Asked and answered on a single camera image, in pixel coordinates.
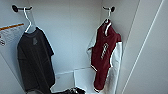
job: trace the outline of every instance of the clothes rod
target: clothes rod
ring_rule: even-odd
[[[111,12],[114,12],[114,10],[115,10],[115,7],[112,7],[112,8],[110,8],[111,9]]]
[[[12,9],[13,9],[14,12],[18,12],[18,10],[24,10],[24,8],[18,8],[15,5],[12,5]]]

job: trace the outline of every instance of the hanger hook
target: hanger hook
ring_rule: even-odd
[[[108,17],[110,17],[110,14],[111,14],[111,8],[109,8],[109,15],[108,15]]]
[[[26,13],[26,7],[24,7],[23,9],[24,9],[23,11],[24,11],[25,17],[28,19],[27,13]]]

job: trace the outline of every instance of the black shirt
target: black shirt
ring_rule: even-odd
[[[54,54],[42,30],[24,33],[18,43],[18,61],[25,91],[38,89],[50,93],[55,83],[51,63]]]

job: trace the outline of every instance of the white hanger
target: white hanger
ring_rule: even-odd
[[[110,15],[111,15],[111,8],[108,9],[108,18],[106,19],[106,22],[105,23],[108,23],[108,19],[110,18]]]
[[[29,30],[29,28],[30,28],[30,26],[32,25],[32,23],[31,23],[31,21],[29,20],[29,18],[27,17],[27,14],[26,14],[26,7],[24,7],[24,14],[25,14],[25,17],[26,17],[26,19],[29,21],[29,26],[27,27],[27,29],[26,29],[26,33],[27,33],[27,31]]]
[[[107,25],[106,30],[105,30],[105,35],[107,36],[107,30],[111,26],[111,22]]]

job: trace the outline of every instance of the red and white jersey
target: red and white jersey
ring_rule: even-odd
[[[87,53],[91,59],[91,66],[96,71],[95,90],[114,94],[120,69],[122,42],[121,36],[112,28],[110,20],[98,28]]]

